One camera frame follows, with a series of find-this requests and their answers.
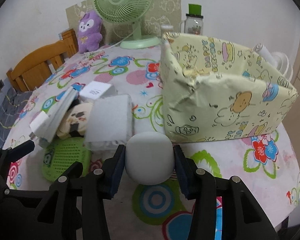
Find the glass pitcher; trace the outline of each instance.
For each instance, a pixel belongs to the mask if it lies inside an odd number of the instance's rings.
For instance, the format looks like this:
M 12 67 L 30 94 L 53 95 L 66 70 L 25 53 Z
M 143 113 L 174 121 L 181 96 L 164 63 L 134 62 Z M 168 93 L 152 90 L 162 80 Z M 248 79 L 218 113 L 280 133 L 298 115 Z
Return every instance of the glass pitcher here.
M 203 16 L 201 15 L 201 5 L 189 4 L 189 13 L 186 19 L 180 23 L 180 31 L 184 23 L 184 32 L 196 35 L 203 35 Z

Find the metal screw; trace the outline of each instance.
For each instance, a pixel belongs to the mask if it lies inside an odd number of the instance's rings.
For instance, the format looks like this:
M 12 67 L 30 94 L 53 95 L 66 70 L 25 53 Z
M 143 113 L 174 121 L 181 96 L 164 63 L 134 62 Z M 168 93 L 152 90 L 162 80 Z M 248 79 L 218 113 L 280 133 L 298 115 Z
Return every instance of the metal screw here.
M 100 175 L 100 174 L 102 174 L 103 173 L 103 170 L 102 169 L 95 169 L 94 171 L 93 171 L 93 174 L 95 174 L 95 175 Z
M 201 169 L 201 168 L 197 169 L 195 172 L 199 175 L 204 175 L 206 173 L 206 171 L 204 169 Z
M 236 182 L 236 183 L 238 183 L 238 182 L 241 181 L 241 179 L 240 179 L 238 176 L 233 176 L 233 177 L 232 177 L 232 180 L 233 180 L 234 182 Z
M 61 177 L 59 177 L 59 179 L 58 179 L 58 181 L 59 182 L 65 182 L 67 180 L 67 177 L 66 176 L 61 176 Z

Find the cartoon-print box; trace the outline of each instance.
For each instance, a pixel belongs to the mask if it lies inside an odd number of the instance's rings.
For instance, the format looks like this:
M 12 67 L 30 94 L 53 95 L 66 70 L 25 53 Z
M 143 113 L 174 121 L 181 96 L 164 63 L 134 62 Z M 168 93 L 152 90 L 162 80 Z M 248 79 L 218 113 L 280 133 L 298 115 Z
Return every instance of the cartoon-print box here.
M 256 52 L 206 36 L 166 33 L 160 76 L 165 132 L 177 143 L 272 133 L 298 96 Z

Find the fan stand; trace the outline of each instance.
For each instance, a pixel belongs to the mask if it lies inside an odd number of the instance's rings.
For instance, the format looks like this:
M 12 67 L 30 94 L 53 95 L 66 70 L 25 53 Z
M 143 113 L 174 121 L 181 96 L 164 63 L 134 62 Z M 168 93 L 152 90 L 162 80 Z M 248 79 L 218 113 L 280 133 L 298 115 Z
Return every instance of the fan stand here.
M 122 41 L 120 47 L 123 49 L 143 49 L 160 44 L 160 39 L 153 35 L 141 35 L 140 21 L 132 24 L 133 36 Z

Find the plush toy face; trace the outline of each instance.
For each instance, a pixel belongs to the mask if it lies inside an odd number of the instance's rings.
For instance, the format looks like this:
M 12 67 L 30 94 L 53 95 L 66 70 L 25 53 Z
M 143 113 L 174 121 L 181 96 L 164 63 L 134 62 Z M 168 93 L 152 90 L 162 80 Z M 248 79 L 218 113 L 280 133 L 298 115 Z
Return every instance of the plush toy face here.
M 94 11 L 87 12 L 80 20 L 79 36 L 89 35 L 90 33 L 99 33 L 102 25 L 102 19 Z

